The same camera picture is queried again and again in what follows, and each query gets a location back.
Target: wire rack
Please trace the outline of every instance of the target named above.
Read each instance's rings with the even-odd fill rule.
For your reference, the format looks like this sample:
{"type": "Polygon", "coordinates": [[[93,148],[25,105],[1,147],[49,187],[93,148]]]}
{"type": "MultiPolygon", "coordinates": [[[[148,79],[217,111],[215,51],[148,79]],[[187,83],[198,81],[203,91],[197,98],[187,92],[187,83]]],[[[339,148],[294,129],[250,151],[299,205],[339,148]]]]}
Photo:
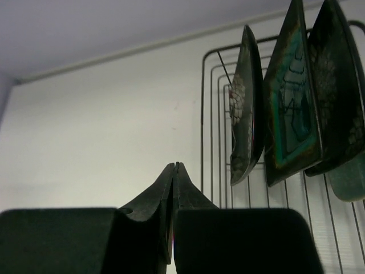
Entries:
{"type": "MultiPolygon", "coordinates": [[[[365,25],[349,21],[352,29],[365,25]]],[[[257,41],[265,74],[278,36],[257,41]]],[[[228,90],[240,44],[208,51],[202,63],[201,191],[220,208],[287,207],[307,220],[326,273],[365,273],[365,202],[338,200],[325,175],[298,173],[268,188],[263,157],[244,182],[230,186],[228,90]]]]}

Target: metal dish rack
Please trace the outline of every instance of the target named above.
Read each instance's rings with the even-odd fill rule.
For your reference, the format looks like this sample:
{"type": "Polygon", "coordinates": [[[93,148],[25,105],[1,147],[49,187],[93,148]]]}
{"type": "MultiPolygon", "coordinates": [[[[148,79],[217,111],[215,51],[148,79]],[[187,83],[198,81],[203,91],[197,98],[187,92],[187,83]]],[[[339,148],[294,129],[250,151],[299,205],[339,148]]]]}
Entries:
{"type": "MultiPolygon", "coordinates": [[[[349,24],[365,34],[365,24],[359,21],[349,21],[349,24]]],[[[272,36],[257,41],[263,74],[277,38],[278,36],[272,36]]],[[[295,209],[310,226],[326,273],[365,273],[365,201],[344,203],[338,200],[325,175],[310,178],[301,172],[268,188],[261,157],[244,182],[230,186],[229,156],[232,144],[228,89],[236,68],[239,48],[240,44],[213,49],[203,58],[202,193],[220,208],[295,209]]]]}

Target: dish rack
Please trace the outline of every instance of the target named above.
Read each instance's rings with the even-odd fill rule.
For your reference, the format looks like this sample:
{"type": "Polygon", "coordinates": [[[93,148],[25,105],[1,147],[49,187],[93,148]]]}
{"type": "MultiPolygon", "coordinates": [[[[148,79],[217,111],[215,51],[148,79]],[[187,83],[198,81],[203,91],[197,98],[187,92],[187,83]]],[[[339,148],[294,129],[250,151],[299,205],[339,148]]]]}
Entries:
{"type": "MultiPolygon", "coordinates": [[[[365,24],[349,21],[349,25],[365,34],[365,24]]],[[[264,75],[277,38],[276,35],[257,40],[264,75]]],[[[340,201],[326,175],[307,177],[300,172],[269,188],[261,156],[242,183],[230,186],[232,133],[228,90],[240,46],[212,49],[203,57],[201,192],[220,208],[292,208],[307,220],[326,273],[365,273],[365,201],[340,201]]]]}

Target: square plate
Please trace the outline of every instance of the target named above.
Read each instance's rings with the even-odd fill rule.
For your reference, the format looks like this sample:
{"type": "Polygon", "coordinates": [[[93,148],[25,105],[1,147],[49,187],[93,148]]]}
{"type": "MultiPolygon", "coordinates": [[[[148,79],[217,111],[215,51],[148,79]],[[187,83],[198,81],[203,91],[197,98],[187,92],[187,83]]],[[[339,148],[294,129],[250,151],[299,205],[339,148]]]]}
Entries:
{"type": "Polygon", "coordinates": [[[292,0],[263,80],[266,181],[272,186],[322,160],[303,3],[292,0]]]}
{"type": "Polygon", "coordinates": [[[354,37],[336,0],[325,0],[308,39],[313,82],[323,131],[323,161],[314,176],[364,151],[365,80],[354,37]]]}
{"type": "Polygon", "coordinates": [[[231,185],[243,181],[263,151],[264,117],[262,70],[256,39],[245,26],[232,87],[229,112],[232,122],[231,185]]]}

